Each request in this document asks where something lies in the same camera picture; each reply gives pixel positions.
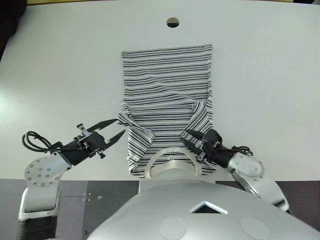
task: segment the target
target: vent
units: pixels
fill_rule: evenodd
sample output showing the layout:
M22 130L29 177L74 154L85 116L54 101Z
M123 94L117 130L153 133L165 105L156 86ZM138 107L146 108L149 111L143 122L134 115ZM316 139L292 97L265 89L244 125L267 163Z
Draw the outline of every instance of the vent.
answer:
M208 201L202 201L196 206L194 206L190 213L192 214L228 214L227 210L224 210L223 208L212 204Z

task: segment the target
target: folded shirt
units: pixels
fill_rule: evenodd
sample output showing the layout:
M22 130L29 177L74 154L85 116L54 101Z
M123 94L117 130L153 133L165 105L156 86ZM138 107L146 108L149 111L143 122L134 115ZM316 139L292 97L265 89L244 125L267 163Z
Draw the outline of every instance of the folded shirt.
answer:
M148 161L170 147L186 149L186 130L207 132L212 125L212 45L122 52L124 96L118 124L129 126L129 172L145 177ZM166 153L153 166L170 160L193 162L180 152ZM201 164L202 175L217 166Z

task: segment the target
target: white arm segment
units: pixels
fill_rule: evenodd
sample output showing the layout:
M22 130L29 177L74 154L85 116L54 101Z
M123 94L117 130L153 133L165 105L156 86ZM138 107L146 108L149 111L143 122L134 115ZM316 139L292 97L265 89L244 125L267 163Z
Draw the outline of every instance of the white arm segment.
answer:
M285 212L289 210L289 203L280 187L268 177L263 163L254 156L236 153L230 159L226 170L245 191Z
M71 169L58 152L33 160L25 169L27 188L19 210L19 220L56 216L59 209L60 179Z

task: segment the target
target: garment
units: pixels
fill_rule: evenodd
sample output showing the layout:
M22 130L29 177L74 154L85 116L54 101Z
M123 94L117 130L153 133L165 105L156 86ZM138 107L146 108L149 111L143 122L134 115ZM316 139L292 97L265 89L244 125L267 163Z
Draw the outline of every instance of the garment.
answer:
M186 129L206 132L212 126L212 45L122 52L124 96L118 124L129 126L129 172L143 178L148 161L164 148L182 147L181 137L197 147L201 141ZM170 159L191 160L182 153L162 155L154 164ZM202 174L216 166L201 165Z

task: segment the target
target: shirt sleeve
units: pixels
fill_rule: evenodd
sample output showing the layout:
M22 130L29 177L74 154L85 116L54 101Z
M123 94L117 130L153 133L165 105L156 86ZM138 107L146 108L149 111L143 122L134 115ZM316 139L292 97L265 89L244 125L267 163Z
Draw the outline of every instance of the shirt sleeve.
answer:
M122 105L117 119L118 124L129 127L127 160L129 162L129 171L131 172L139 164L140 158L152 144L155 133L138 125L126 105Z

